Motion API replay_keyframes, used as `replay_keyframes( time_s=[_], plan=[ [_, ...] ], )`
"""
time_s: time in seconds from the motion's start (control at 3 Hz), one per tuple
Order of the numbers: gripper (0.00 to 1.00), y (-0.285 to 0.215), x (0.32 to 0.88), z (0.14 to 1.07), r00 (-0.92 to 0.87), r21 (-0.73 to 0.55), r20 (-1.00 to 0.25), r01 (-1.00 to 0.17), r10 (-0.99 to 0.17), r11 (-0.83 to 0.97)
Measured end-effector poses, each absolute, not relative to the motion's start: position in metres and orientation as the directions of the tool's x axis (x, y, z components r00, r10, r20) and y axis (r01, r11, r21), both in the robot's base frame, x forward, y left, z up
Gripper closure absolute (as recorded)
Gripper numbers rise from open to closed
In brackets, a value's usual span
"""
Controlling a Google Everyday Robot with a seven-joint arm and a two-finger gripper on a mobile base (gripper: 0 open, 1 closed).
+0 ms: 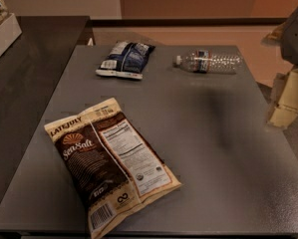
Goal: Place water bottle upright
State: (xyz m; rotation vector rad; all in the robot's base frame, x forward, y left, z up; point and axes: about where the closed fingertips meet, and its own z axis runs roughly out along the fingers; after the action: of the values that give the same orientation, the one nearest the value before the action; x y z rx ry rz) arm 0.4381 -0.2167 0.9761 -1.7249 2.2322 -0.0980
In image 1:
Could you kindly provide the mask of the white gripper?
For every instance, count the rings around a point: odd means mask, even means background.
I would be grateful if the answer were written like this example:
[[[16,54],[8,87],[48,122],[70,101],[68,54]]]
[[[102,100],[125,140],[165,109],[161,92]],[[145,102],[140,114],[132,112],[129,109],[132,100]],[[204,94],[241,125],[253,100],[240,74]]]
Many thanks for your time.
[[[280,43],[282,58],[298,65],[298,7],[285,21],[268,33],[267,43]],[[267,122],[273,126],[287,128],[298,118],[298,66],[287,74],[278,73],[270,95],[271,103]]]

